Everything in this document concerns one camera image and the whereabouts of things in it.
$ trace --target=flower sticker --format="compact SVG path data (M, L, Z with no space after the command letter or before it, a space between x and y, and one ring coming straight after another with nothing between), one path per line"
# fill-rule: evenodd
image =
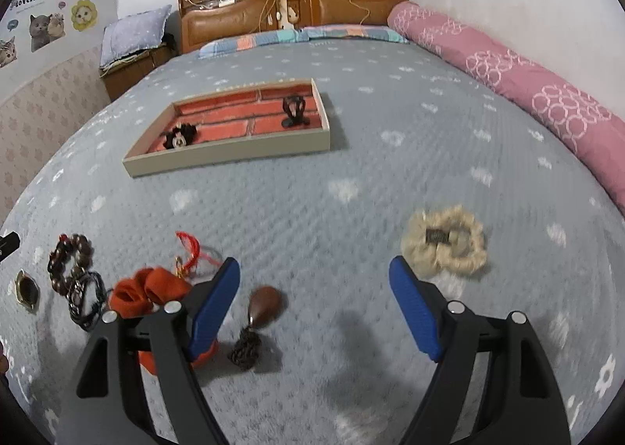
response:
M90 0L80 0L72 6L72 22L76 31L84 31L98 22L98 10Z

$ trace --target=nightstand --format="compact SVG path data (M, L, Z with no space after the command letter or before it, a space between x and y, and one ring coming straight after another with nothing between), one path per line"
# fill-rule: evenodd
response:
M162 43L155 49L146 50L120 60L121 62L107 71L100 70L100 78L104 82L111 101L122 96L148 73L165 64L175 55L176 53L170 45Z

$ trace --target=gray cat sticker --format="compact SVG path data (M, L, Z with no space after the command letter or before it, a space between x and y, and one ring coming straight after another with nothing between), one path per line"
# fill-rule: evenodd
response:
M65 21L63 14L54 13L50 15L30 16L30 51L34 52L45 47L50 42L65 36Z

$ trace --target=metal screw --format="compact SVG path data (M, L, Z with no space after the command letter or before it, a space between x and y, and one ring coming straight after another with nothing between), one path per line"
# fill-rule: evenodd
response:
M527 321L527 316L525 316L524 313L521 313L521 311L515 311L512 313L512 321L521 325Z
M466 308L460 301L451 301L447 304L447 309L453 314L462 314Z
M180 310L182 310L182 304L178 301L169 301L165 304L165 313L175 314Z
M115 313L115 311L107 311L106 313L104 313L102 315L102 321L104 323L113 323L115 322L115 320L117 320L117 313Z

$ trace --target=red string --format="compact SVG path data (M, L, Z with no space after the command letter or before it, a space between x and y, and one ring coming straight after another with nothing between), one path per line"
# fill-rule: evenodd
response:
M195 267L198 264L199 258L208 260L211 264L217 267L221 266L221 263L215 260L215 258L201 252L199 241L194 236L186 232L180 232L180 231L176 232L176 236L178 237L178 239L180 239L180 242L182 242L182 245L184 246L184 248L189 253L191 253L191 258L189 258L187 263L182 266L182 270L184 271L185 274L189 274L190 271L193 269L193 267Z

